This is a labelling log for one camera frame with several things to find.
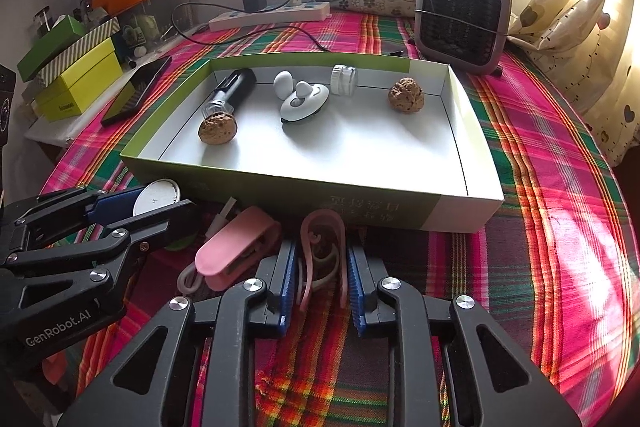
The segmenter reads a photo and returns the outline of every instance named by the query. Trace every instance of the beige curtain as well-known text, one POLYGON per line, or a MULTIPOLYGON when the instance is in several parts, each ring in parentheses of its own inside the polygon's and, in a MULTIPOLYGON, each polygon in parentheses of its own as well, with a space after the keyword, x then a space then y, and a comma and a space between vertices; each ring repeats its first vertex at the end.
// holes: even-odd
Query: beige curtain
POLYGON ((584 118, 612 165, 640 136, 640 0, 531 0, 510 41, 584 118))

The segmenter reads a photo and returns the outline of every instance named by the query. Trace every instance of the phone screen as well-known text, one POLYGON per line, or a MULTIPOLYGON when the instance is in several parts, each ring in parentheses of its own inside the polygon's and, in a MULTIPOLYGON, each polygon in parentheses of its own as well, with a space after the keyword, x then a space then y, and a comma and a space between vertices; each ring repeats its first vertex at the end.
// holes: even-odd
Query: phone screen
POLYGON ((109 120, 122 112, 130 111, 136 107, 149 87, 149 84, 151 84, 156 75, 168 65, 167 61, 167 57, 158 58, 158 60, 140 66, 113 102, 111 102, 109 109, 102 117, 102 121, 109 120))

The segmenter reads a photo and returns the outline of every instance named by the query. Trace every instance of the white and green box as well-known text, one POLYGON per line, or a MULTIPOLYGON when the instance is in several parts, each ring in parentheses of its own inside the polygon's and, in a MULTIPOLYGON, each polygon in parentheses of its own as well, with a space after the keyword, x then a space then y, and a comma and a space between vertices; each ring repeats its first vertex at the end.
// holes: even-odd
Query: white and green box
POLYGON ((332 208, 348 223, 476 232, 500 207, 495 165, 465 90, 444 64, 382 55, 273 53, 210 60, 164 101, 122 151, 136 178, 172 178, 185 197, 235 197, 275 214, 332 208), (283 70, 328 84, 333 66, 358 68, 353 97, 331 95, 301 123, 282 124, 273 79, 283 70), (201 107, 231 71, 258 84, 237 110, 238 134, 198 138, 201 107), (410 76, 424 89, 416 114, 391 109, 387 91, 410 76))

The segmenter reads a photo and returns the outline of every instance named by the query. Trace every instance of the heater grille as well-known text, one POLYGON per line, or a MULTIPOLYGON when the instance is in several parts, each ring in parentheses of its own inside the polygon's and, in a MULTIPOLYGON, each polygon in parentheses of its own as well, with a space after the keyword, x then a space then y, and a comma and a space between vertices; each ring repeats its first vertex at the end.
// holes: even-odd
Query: heater grille
POLYGON ((501 0, 422 0, 422 10, 419 31, 425 47, 475 66, 492 60, 501 0))

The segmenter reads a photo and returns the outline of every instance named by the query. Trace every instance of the white earbud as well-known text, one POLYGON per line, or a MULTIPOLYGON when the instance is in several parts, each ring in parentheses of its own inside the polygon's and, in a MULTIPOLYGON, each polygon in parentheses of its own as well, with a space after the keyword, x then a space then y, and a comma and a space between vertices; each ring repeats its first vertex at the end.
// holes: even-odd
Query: white earbud
POLYGON ((273 89, 281 100, 287 100, 293 92, 293 77, 289 71, 281 71, 273 81, 273 89))
POLYGON ((296 84, 296 96, 298 98, 306 98, 314 92, 314 88, 307 84, 304 80, 296 84))

